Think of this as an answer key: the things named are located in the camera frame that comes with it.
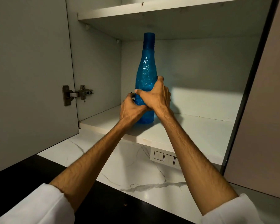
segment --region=bottle cap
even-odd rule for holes
[[[155,49],[155,33],[144,33],[143,49]]]

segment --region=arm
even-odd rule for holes
[[[188,188],[202,215],[238,197],[234,189],[202,154],[170,110],[170,92],[159,76],[150,92],[135,90],[153,109],[174,148]]]
[[[50,182],[51,185],[64,193],[74,211],[78,209],[88,194],[101,169],[125,132],[148,110],[146,105],[136,105],[132,100],[132,95],[131,93],[128,94],[122,103],[120,121],[116,126]]]

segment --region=lower shelf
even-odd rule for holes
[[[107,134],[119,121],[120,106],[89,117],[80,128]],[[175,114],[186,133],[210,162],[222,165],[234,123],[222,120]],[[135,124],[123,139],[174,152],[167,133],[158,119],[153,124]]]

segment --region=hand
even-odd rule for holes
[[[128,128],[132,127],[142,115],[149,111],[146,105],[136,105],[132,97],[134,93],[129,93],[121,104],[120,121],[123,121]]]
[[[156,114],[160,109],[169,108],[171,101],[171,93],[168,90],[168,87],[164,86],[164,78],[158,76],[153,89],[149,92],[143,90],[135,90],[135,93],[138,94],[144,103],[151,109],[153,109]]]

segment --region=person's left hand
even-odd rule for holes
[[[145,112],[150,110],[146,105],[136,105],[132,99],[134,96],[134,93],[129,93],[121,104],[120,120],[128,127],[132,127]]]

